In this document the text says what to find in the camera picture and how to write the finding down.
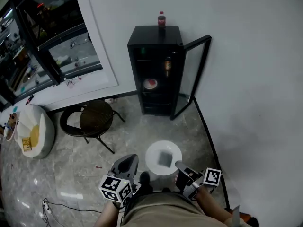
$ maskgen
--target gray marble floor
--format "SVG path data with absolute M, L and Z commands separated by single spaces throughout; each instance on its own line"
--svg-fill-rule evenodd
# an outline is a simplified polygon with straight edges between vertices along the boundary
M 154 142 L 170 140 L 182 152 L 183 162 L 203 170 L 215 167 L 214 156 L 199 114 L 192 104 L 177 119 L 142 115 L 137 96 L 119 98 L 111 105 L 126 120 L 123 123 L 114 116 L 110 130 L 101 136 L 114 151 L 111 154 L 96 139 L 86 144 L 83 138 L 66 135 L 59 126 L 61 113 L 51 116 L 56 128 L 56 137 L 50 154 L 42 160 L 24 157 L 15 142 L 5 142 L 1 147 L 1 182 L 6 217 L 12 227 L 46 226 L 42 221 L 42 200 L 62 203 L 80 210 L 102 211 L 106 200 L 98 190 L 102 175 L 122 156 L 136 153 L 140 173 L 148 170 L 145 152 Z M 68 124 L 78 126 L 79 115 L 69 118 Z M 159 177 L 151 174 L 154 190 L 174 188 L 174 174 Z M 222 187 L 213 193 L 225 207 Z M 51 205 L 58 221 L 66 227 L 92 227 L 99 214 L 78 212 L 63 206 Z M 52 227 L 59 227 L 49 215 Z

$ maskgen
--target window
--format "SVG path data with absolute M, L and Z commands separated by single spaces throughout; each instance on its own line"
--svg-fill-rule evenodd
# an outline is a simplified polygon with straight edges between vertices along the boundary
M 0 80 L 15 96 L 51 81 L 20 34 L 12 9 L 2 18 Z
M 27 0 L 20 10 L 37 45 L 84 23 L 77 0 Z
M 10 0 L 0 11 L 0 109 L 101 69 L 77 0 Z
M 64 75 L 96 66 L 97 70 L 102 69 L 88 33 L 64 41 L 49 52 Z

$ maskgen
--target bottle label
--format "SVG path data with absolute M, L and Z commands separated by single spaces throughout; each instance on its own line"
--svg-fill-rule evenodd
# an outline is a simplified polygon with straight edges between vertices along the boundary
M 166 61 L 164 66 L 165 66 L 165 70 L 170 70 L 171 69 L 171 61 Z
M 158 24 L 164 25 L 165 24 L 165 19 L 158 19 Z

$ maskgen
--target power strip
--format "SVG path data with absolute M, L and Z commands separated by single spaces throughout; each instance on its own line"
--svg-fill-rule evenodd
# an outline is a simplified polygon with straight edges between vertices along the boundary
M 51 209 L 48 206 L 48 203 L 44 200 L 42 201 L 43 207 L 45 208 L 45 210 L 50 214 L 51 213 Z

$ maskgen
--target black and white marker cube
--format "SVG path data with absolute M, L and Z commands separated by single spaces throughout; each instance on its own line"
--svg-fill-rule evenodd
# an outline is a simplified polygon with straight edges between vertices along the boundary
M 99 185 L 104 198 L 123 202 L 132 193 L 130 181 L 113 176 L 104 175 Z
M 203 184 L 218 186 L 220 183 L 221 171 L 217 169 L 207 168 Z

